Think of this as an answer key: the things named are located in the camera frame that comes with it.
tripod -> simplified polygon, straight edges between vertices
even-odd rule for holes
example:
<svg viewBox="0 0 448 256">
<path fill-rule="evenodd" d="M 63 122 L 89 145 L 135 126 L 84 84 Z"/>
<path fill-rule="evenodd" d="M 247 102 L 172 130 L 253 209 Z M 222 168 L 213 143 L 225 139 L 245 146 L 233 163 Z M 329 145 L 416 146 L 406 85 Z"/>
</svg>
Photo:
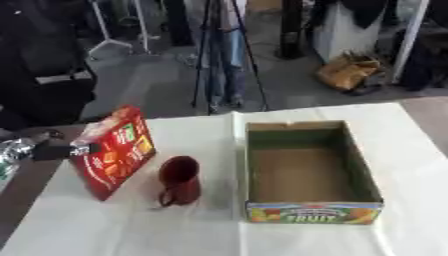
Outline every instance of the tripod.
<svg viewBox="0 0 448 256">
<path fill-rule="evenodd" d="M 202 71 L 202 64 L 203 64 L 202 62 L 203 62 L 203 56 L 204 56 L 204 51 L 205 51 L 205 40 L 207 37 L 207 31 L 209 31 L 209 34 L 210 34 L 210 35 L 208 35 L 208 47 L 209 47 L 209 54 L 208 54 L 209 77 L 208 77 L 208 80 L 209 81 L 206 81 L 206 84 L 205 84 L 205 94 L 206 94 L 206 100 L 208 103 L 208 114 L 209 115 L 212 112 L 211 108 L 210 108 L 210 103 L 212 101 L 212 93 L 213 93 L 212 87 L 217 86 L 217 85 L 213 85 L 212 78 L 213 78 L 213 75 L 215 74 L 215 72 L 217 72 L 217 70 L 215 70 L 215 69 L 219 69 L 219 65 L 217 65 L 218 61 L 219 61 L 219 58 L 218 58 L 219 56 L 216 56 L 216 52 L 217 52 L 216 50 L 219 51 L 219 54 L 221 56 L 221 58 L 220 58 L 221 66 L 224 69 L 226 80 L 229 81 L 229 79 L 231 79 L 230 74 L 228 72 L 230 70 L 230 67 L 229 67 L 230 61 L 226 57 L 226 52 L 225 52 L 226 45 L 225 45 L 224 39 L 223 39 L 224 32 L 221 29 L 221 8 L 222 8 L 221 1 L 222 0 L 213 0 L 213 2 L 212 2 L 212 0 L 206 0 L 206 2 L 205 2 L 205 12 L 204 12 L 203 20 L 202 20 L 202 25 L 201 25 L 201 29 L 202 29 L 201 42 L 200 42 L 200 48 L 199 48 L 198 62 L 197 62 L 197 66 L 196 66 L 196 84 L 195 84 L 195 88 L 194 88 L 193 101 L 191 102 L 191 105 L 195 108 L 197 105 L 199 85 L 200 85 L 200 81 L 201 81 L 201 73 L 202 73 L 201 71 Z M 239 26 L 238 30 L 241 32 L 241 35 L 243 37 L 246 52 L 247 52 L 247 55 L 249 56 L 249 62 L 252 67 L 252 72 L 254 74 L 256 83 L 258 85 L 258 89 L 261 94 L 261 99 L 262 99 L 261 110 L 268 111 L 269 105 L 268 105 L 268 102 L 266 99 L 266 94 L 264 92 L 263 85 L 260 80 L 258 66 L 255 63 L 255 58 L 253 56 L 252 49 L 250 48 L 249 40 L 247 39 L 246 27 L 244 26 L 243 19 L 241 17 L 240 11 L 238 9 L 236 0 L 231 0 L 231 3 L 232 3 L 233 9 L 235 10 L 236 18 L 238 21 L 238 26 Z"/>
</svg>

person's leg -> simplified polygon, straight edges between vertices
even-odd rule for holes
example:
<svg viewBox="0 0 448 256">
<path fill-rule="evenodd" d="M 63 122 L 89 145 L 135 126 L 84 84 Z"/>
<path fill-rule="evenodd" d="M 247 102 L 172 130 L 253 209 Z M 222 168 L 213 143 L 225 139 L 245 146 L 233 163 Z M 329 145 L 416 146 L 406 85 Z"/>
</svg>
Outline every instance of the person's leg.
<svg viewBox="0 0 448 256">
<path fill-rule="evenodd" d="M 222 104 L 224 95 L 223 90 L 223 67 L 221 61 L 221 45 L 220 45 L 220 31 L 209 31 L 210 37 L 208 38 L 209 52 L 209 80 L 207 83 L 207 91 L 209 98 L 209 110 L 211 114 L 215 114 L 219 111 L 219 107 Z"/>
<path fill-rule="evenodd" d="M 222 66 L 222 77 L 224 79 L 223 81 L 223 91 L 224 91 L 224 100 L 226 103 L 231 103 L 231 96 L 233 94 L 233 84 L 234 84 L 234 78 L 233 78 L 233 69 L 232 69 L 232 63 L 231 63 L 231 42 L 229 40 L 229 35 L 227 32 L 220 33 L 219 36 L 219 53 L 221 58 L 221 66 Z"/>
<path fill-rule="evenodd" d="M 243 106 L 244 93 L 244 42 L 241 31 L 235 30 L 226 35 L 229 58 L 229 77 L 226 81 L 226 97 L 233 107 Z"/>
</svg>

cardboard box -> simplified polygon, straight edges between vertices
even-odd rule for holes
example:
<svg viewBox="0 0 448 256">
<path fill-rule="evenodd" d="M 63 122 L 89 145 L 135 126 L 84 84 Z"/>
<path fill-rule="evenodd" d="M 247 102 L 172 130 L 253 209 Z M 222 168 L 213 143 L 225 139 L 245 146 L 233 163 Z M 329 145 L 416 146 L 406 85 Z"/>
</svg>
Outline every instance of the cardboard box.
<svg viewBox="0 0 448 256">
<path fill-rule="evenodd" d="M 106 200 L 155 153 L 140 110 L 124 106 L 105 120 L 90 124 L 74 145 L 97 143 L 101 152 L 76 156 L 77 167 L 86 186 L 100 200 Z"/>
<path fill-rule="evenodd" d="M 251 222 L 371 224 L 383 199 L 344 122 L 249 123 Z"/>
</svg>

cereal box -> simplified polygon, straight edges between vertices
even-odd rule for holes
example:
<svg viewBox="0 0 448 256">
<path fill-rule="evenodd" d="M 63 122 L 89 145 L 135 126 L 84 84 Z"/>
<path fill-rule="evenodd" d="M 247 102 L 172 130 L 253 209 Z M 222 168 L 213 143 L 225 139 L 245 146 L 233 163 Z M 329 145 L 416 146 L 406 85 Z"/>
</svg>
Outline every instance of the cereal box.
<svg viewBox="0 0 448 256">
<path fill-rule="evenodd" d="M 154 143 L 139 109 L 123 106 L 99 123 L 89 124 L 73 145 L 97 143 L 101 151 L 72 157 L 87 187 L 106 200 L 155 153 Z"/>
</svg>

person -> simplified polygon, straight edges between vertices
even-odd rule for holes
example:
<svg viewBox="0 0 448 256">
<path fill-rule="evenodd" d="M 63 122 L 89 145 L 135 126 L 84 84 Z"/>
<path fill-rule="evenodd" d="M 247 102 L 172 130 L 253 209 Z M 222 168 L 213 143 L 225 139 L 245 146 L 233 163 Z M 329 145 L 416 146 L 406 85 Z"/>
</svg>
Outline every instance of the person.
<svg viewBox="0 0 448 256">
<path fill-rule="evenodd" d="M 210 26 L 205 28 L 207 31 L 203 31 L 201 28 L 206 0 L 185 0 L 185 6 L 197 51 L 200 50 L 202 32 L 207 35 L 204 44 L 203 70 L 200 83 L 205 85 L 207 90 L 211 90 L 208 107 L 209 111 L 214 114 L 219 112 L 223 104 L 229 104 L 233 108 L 243 107 L 244 40 L 232 0 L 211 1 L 221 1 L 221 28 L 220 33 L 213 36 L 214 40 L 210 40 L 210 35 L 213 34 Z M 239 13 L 243 18 L 246 0 L 236 0 L 236 2 Z M 212 63 L 210 63 L 211 56 L 215 58 Z"/>
</svg>

